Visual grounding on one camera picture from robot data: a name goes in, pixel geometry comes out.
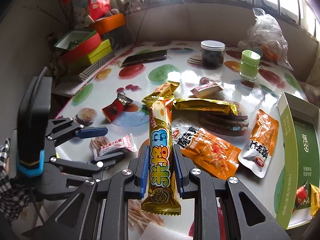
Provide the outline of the plaid sleeve forearm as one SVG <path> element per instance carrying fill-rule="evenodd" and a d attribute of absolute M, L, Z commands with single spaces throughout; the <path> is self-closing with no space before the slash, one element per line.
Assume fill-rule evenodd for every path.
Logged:
<path fill-rule="evenodd" d="M 10 139 L 1 144 L 1 214 L 11 224 L 30 204 L 29 194 L 24 190 L 14 188 L 9 180 L 9 150 Z"/>

